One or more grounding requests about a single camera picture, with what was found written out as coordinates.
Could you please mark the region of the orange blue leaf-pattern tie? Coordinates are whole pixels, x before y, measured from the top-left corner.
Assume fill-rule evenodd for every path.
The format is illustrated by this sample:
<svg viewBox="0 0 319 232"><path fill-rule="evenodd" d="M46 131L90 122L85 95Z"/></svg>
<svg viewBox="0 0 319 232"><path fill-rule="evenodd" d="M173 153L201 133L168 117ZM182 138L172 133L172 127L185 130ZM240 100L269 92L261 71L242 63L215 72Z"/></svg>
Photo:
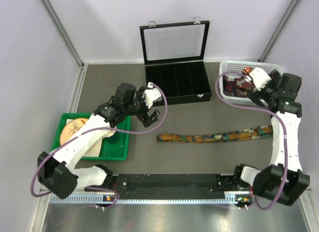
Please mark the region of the orange blue leaf-pattern tie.
<svg viewBox="0 0 319 232"><path fill-rule="evenodd" d="M222 132L207 135L177 135L162 134L157 135L159 143L226 143L235 141L249 141L272 137L272 126L258 126L249 129Z"/></svg>

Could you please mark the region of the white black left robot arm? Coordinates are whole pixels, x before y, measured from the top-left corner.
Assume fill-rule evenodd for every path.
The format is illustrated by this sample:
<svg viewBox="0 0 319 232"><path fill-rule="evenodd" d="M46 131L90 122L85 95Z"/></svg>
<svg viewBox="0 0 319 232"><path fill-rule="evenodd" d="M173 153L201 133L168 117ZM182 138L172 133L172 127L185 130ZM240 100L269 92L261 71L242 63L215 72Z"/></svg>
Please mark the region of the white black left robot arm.
<svg viewBox="0 0 319 232"><path fill-rule="evenodd" d="M118 127L128 116L136 116L144 127L157 122L160 114L148 114L158 101L167 101L159 86L150 82L136 89L129 83L120 84L109 101L99 105L88 121L71 138L50 153L42 152L37 158L37 169L32 177L30 192L34 197L34 183L38 181L58 198L65 199L77 189L108 190L112 187L112 172L102 165L77 169L84 154L102 138L115 132L131 134Z"/></svg>

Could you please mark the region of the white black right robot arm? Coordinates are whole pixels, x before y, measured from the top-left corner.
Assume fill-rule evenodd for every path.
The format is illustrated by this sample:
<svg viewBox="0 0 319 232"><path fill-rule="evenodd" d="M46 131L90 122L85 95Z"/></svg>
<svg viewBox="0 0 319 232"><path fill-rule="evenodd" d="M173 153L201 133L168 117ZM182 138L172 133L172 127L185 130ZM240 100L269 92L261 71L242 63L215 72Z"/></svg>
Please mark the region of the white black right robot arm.
<svg viewBox="0 0 319 232"><path fill-rule="evenodd" d="M310 185L298 153L302 106L295 99L302 78L280 74L275 69L267 73L261 68L245 69L243 75L253 85L247 96L257 105L255 109L271 115L273 148L269 166L263 170L244 164L236 166L233 185L239 190L251 186L253 195L291 206Z"/></svg>

